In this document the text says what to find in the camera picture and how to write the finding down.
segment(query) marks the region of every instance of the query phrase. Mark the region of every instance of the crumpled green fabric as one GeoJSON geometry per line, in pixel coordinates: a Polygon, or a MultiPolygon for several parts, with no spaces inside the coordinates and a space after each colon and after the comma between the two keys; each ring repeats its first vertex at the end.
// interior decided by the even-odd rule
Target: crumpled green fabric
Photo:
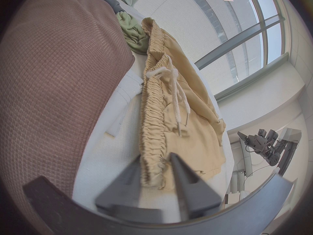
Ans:
{"type": "Polygon", "coordinates": [[[125,40],[133,52],[147,55],[149,36],[144,32],[138,21],[125,11],[116,14],[125,40]]]}

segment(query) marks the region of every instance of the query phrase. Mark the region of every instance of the brown blanket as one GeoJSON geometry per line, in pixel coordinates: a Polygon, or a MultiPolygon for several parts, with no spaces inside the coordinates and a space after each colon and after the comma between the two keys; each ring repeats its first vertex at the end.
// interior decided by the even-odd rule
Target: brown blanket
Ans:
{"type": "Polygon", "coordinates": [[[27,0],[0,44],[0,177],[50,234],[22,186],[44,175],[68,196],[87,140],[134,57],[103,0],[27,0]]]}

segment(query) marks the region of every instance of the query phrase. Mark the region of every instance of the waffle texture fabric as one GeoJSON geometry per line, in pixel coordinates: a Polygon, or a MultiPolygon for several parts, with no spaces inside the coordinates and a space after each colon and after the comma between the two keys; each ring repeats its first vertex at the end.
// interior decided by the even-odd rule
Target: waffle texture fabric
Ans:
{"type": "Polygon", "coordinates": [[[22,186],[47,177],[71,197],[87,140],[135,61],[103,0],[27,0],[0,44],[0,177],[14,203],[51,234],[22,186]]]}
{"type": "Polygon", "coordinates": [[[226,161],[222,135],[226,124],[214,109],[200,77],[191,66],[177,41],[160,29],[152,18],[142,21],[142,28],[150,36],[142,88],[141,153],[142,185],[172,190],[175,186],[170,152],[177,153],[204,180],[221,172],[226,161]],[[171,81],[168,76],[147,78],[147,72],[170,67],[178,70],[177,81],[186,94],[191,111],[179,103],[181,136],[175,120],[171,81]]]}

